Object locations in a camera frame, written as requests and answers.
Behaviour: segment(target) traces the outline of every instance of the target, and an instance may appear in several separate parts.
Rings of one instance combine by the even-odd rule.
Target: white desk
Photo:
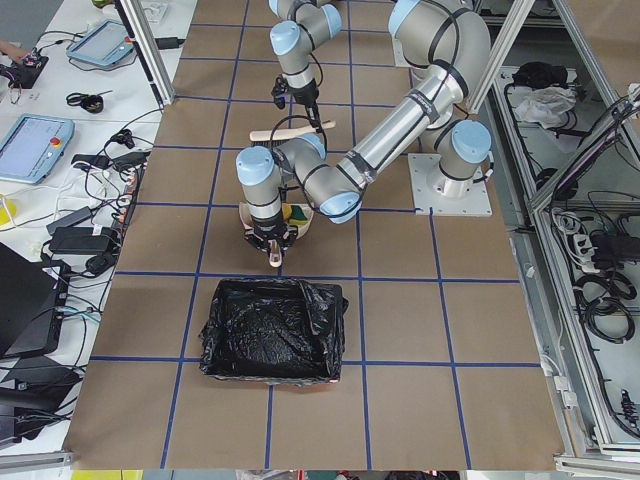
[[[185,38],[193,10],[197,0],[171,0],[168,2],[168,10],[162,21],[158,24],[151,24],[156,37],[177,36]],[[65,30],[70,32],[80,32],[87,29],[88,24],[95,24],[104,18],[102,12],[94,8],[89,0],[65,0],[55,17],[49,24],[47,30]],[[68,38],[64,35],[47,35],[40,45],[46,45],[60,38]],[[165,66],[171,78],[180,58],[181,49],[166,50],[161,52],[165,61]],[[60,188],[63,185],[70,185],[74,178],[77,181],[73,188],[65,190],[65,198],[59,205],[59,209],[79,209],[86,205],[91,205],[91,199],[84,191],[84,174],[80,170],[71,168],[71,158],[78,153],[95,154],[100,151],[107,139],[124,126],[126,122],[157,108],[157,103],[148,85],[139,60],[134,65],[112,72],[82,72],[70,65],[65,54],[65,45],[56,45],[46,49],[44,52],[50,57],[49,64],[42,72],[36,82],[36,88],[25,90],[20,101],[12,105],[9,95],[4,90],[4,98],[0,100],[0,138],[3,137],[15,123],[17,118],[23,113],[33,113],[39,115],[49,115],[69,118],[75,121],[75,133],[67,147],[64,155],[55,165],[49,176],[39,185],[29,186],[21,183],[0,181],[0,193],[7,195],[14,200],[17,206],[16,222],[39,218],[52,213]],[[0,79],[0,97],[6,82]],[[69,107],[65,97],[71,92],[79,91],[85,93],[98,93],[105,90],[113,90],[113,93],[105,95],[105,109],[100,114],[92,115],[79,107]],[[146,116],[139,122],[134,123],[129,128],[137,137],[154,141],[161,115],[155,113]],[[149,145],[136,140],[136,149],[147,150]],[[111,145],[108,148],[111,156],[118,156],[129,152],[124,146]],[[110,224],[109,212],[101,212],[103,216],[98,216],[99,223]],[[0,232],[0,242],[31,261],[39,260],[41,245],[50,239],[45,226],[54,220],[47,218],[33,224],[28,228],[23,227],[6,232]],[[75,270],[81,269],[87,257],[67,256],[63,258]],[[77,285],[93,285],[109,278],[109,272],[103,274],[96,280],[75,280]],[[93,288],[73,291],[82,298],[97,303],[100,300],[105,285],[96,285]],[[78,300],[69,299],[68,306],[74,306],[83,310],[86,305]],[[75,362],[83,337],[83,322],[80,317],[77,319],[65,320],[62,326],[58,349],[48,355],[51,359],[61,364],[72,364]],[[87,322],[86,345],[82,352],[79,364],[86,364],[95,335],[97,325],[91,321]],[[9,362],[3,362],[3,366],[11,366]],[[0,372],[0,378],[4,377],[4,372]],[[80,390],[76,385],[67,399],[75,397]],[[0,456],[23,455],[32,453],[48,453],[58,451],[62,447],[62,442],[69,428],[69,422],[61,422],[52,427],[45,427],[34,440],[23,440],[22,443],[0,450]]]

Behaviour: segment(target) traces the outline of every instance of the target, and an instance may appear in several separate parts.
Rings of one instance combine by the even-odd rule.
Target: white plastic bag
[[[553,128],[567,123],[567,112],[575,105],[576,92],[568,88],[549,87],[532,91],[514,113],[521,122]]]

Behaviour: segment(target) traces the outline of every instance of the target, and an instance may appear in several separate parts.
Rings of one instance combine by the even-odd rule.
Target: plastic bag
[[[543,128],[567,123],[567,112],[576,105],[576,93],[568,88],[549,87],[534,90],[516,107],[521,122],[539,123]]]
[[[347,306],[339,285],[221,280],[200,332],[200,370],[220,380],[337,382]]]

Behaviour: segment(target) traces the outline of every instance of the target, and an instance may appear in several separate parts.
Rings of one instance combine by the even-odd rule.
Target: blue joint cap
[[[409,16],[411,10],[420,3],[420,0],[398,0],[389,16],[389,33],[393,38],[400,29],[402,22]]]
[[[340,215],[350,210],[349,213],[329,219],[333,223],[344,223],[355,217],[360,210],[358,200],[360,200],[360,196],[356,192],[342,192],[320,205],[320,211],[325,215]]]
[[[271,29],[271,46],[276,55],[286,55],[300,40],[300,27],[296,22],[286,20]]]
[[[278,0],[269,0],[269,8],[273,13],[278,15]]]
[[[327,151],[324,149],[324,145],[320,141],[317,135],[313,133],[304,133],[298,137],[300,140],[304,140],[307,143],[310,143],[317,151],[318,155],[320,155],[321,159],[327,158]]]
[[[480,122],[463,120],[453,128],[451,143],[463,160],[481,163],[491,149],[491,134]]]
[[[322,11],[324,12],[324,16],[327,17],[330,38],[333,38],[342,30],[340,12],[338,12],[338,9],[333,5],[324,5]]]
[[[236,157],[238,180],[247,187],[264,182],[273,172],[273,168],[273,156],[265,147],[245,148]]]

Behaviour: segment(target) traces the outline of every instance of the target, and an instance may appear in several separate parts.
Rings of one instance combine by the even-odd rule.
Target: blue framed tablet
[[[74,128],[64,118],[20,116],[0,143],[0,180],[41,181],[62,156]]]
[[[122,23],[104,20],[86,33],[82,40],[71,45],[67,49],[67,56],[97,67],[109,67],[133,51],[133,43],[127,35]]]

